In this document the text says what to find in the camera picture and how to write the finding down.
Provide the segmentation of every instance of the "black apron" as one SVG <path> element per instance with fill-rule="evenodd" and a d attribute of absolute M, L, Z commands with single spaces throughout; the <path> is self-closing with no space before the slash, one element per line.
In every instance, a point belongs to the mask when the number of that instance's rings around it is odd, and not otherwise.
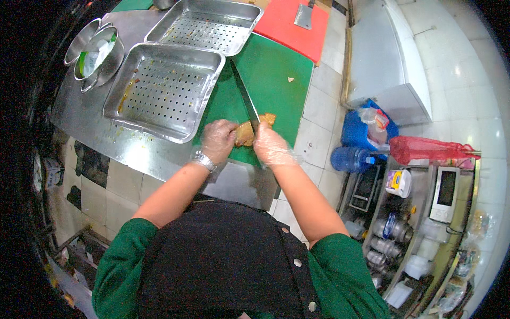
<path fill-rule="evenodd" d="M 193 203 L 142 261 L 140 318 L 321 318 L 306 246 L 289 226 L 237 203 Z"/>

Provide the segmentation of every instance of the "stainless steel tray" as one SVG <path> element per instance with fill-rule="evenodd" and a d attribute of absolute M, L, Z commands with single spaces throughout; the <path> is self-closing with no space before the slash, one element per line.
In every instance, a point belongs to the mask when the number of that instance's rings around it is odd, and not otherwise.
<path fill-rule="evenodd" d="M 225 56 L 185 45 L 138 43 L 103 106 L 120 125 L 175 143 L 196 134 Z"/>
<path fill-rule="evenodd" d="M 230 57 L 241 51 L 263 13 L 245 3 L 180 0 L 145 36 L 145 42 L 210 48 Z"/>

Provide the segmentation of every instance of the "silver watch band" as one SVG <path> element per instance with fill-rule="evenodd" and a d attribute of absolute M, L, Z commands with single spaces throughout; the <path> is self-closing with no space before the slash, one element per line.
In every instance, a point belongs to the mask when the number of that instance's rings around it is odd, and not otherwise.
<path fill-rule="evenodd" d="M 207 155 L 202 153 L 202 151 L 196 151 L 195 157 L 193 158 L 193 161 L 197 164 L 200 164 L 207 168 L 211 173 L 216 169 L 216 165 L 214 165 L 213 161 Z"/>

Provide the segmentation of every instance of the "plastic glove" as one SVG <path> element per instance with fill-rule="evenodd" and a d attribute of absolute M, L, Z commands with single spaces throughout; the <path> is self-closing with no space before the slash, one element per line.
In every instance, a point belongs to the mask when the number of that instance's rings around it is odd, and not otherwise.
<path fill-rule="evenodd" d="M 214 165 L 224 162 L 234 147 L 236 127 L 226 119 L 209 123 L 203 129 L 202 153 L 213 161 Z"/>
<path fill-rule="evenodd" d="M 259 124 L 253 149 L 259 160 L 269 167 L 275 165 L 297 165 L 295 156 L 289 150 L 287 142 L 278 133 L 269 128 L 266 122 Z"/>

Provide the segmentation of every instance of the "kitchen counter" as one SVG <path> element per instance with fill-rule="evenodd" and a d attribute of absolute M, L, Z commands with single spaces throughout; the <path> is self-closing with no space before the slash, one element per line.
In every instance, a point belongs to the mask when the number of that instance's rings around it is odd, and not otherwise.
<path fill-rule="evenodd" d="M 108 13 L 104 23 L 112 22 L 119 30 L 126 54 L 143 42 L 144 36 L 165 11 L 134 10 Z M 52 109 L 51 122 L 88 147 L 135 170 L 166 181 L 175 174 L 196 150 L 192 143 L 176 144 L 114 125 L 103 116 L 103 104 L 112 86 L 106 84 L 82 94 L 81 82 L 69 68 Z M 222 200 L 239 202 L 269 210 L 277 183 L 271 170 L 228 159 L 205 182 L 200 192 Z"/>

